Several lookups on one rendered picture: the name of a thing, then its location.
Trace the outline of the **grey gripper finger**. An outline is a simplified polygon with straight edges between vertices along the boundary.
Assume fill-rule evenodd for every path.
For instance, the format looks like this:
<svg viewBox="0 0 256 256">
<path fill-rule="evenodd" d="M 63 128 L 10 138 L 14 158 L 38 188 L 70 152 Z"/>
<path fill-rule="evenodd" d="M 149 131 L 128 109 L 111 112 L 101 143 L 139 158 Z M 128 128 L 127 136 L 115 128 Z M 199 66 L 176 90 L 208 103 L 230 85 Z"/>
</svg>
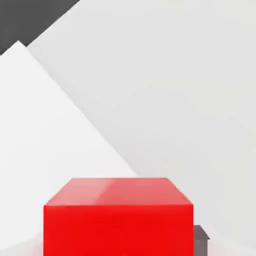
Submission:
<svg viewBox="0 0 256 256">
<path fill-rule="evenodd" d="M 201 225 L 194 225 L 194 256 L 228 256 L 223 239 L 216 233 L 208 234 Z"/>
</svg>

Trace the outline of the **small red cube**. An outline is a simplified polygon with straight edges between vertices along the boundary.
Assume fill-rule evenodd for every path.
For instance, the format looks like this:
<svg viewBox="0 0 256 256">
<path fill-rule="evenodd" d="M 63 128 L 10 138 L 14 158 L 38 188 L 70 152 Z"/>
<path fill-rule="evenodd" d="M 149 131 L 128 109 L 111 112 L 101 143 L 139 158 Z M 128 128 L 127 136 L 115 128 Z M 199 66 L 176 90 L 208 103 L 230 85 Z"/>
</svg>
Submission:
<svg viewBox="0 0 256 256">
<path fill-rule="evenodd" d="M 194 256 L 194 206 L 167 178 L 73 178 L 43 207 L 43 256 Z"/>
</svg>

